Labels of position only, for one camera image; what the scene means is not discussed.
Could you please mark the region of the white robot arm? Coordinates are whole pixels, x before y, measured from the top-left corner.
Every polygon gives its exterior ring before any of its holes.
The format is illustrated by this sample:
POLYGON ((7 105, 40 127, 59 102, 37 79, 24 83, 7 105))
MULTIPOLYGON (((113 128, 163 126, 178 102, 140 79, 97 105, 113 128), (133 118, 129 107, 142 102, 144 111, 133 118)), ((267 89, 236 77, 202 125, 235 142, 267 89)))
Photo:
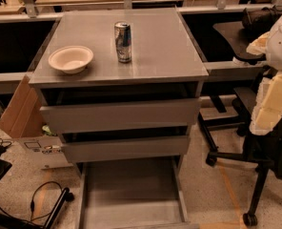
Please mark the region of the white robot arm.
POLYGON ((264 77, 259 84, 250 124, 252 134, 266 135, 282 117, 282 15, 269 31, 251 42, 247 52, 264 53, 275 70, 271 79, 264 77))

